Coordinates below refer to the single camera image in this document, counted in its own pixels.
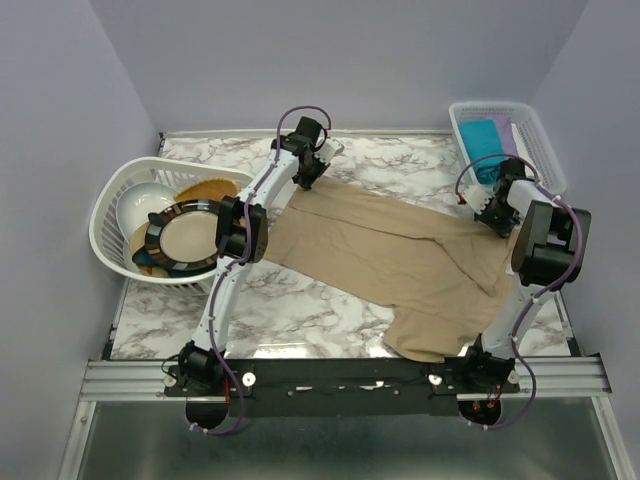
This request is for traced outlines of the white rectangular plastic basket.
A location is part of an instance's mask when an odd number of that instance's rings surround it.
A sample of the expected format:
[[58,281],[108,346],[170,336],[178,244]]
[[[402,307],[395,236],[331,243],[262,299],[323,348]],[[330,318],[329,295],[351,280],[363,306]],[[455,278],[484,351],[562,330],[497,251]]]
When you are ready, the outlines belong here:
[[542,184],[553,194],[563,194],[567,183],[548,136],[533,108],[510,101],[463,101],[449,106],[453,138],[464,166],[470,164],[466,144],[459,126],[467,121],[481,120],[487,115],[503,115],[515,125],[526,159],[539,174]]

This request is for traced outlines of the beige t shirt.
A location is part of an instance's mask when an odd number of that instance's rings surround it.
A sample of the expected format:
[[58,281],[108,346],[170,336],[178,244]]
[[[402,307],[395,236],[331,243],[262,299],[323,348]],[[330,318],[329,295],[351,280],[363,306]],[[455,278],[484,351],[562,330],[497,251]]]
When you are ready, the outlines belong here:
[[472,220],[320,179],[291,197],[265,257],[393,308],[384,344],[412,361],[441,362],[499,316],[513,286],[514,242]]

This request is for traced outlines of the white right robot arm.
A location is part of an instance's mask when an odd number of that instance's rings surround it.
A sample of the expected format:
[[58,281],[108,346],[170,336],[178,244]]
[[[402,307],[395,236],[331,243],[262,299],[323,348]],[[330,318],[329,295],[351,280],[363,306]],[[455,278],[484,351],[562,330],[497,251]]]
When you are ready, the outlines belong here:
[[518,361],[519,345],[541,308],[565,284],[579,275],[592,215],[569,206],[546,189],[538,174],[526,170],[530,162],[505,152],[485,155],[466,166],[498,159],[497,179],[490,194],[479,187],[460,189],[461,203],[474,210],[474,219],[499,236],[516,234],[510,266],[514,287],[495,320],[475,340],[460,367],[469,390],[497,391],[507,383]]

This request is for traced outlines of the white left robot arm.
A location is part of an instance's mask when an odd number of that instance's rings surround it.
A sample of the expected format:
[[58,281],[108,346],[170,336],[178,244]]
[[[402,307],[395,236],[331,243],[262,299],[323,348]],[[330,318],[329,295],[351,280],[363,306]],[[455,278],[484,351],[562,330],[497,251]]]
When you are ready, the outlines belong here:
[[211,292],[200,323],[178,355],[176,386],[209,395],[227,380],[239,382],[226,364],[223,353],[229,325],[248,274],[268,245],[267,211],[289,183],[309,189],[327,170],[332,156],[321,155],[329,145],[329,127],[301,117],[287,135],[277,126],[267,163],[236,197],[221,201],[216,247],[218,260]]

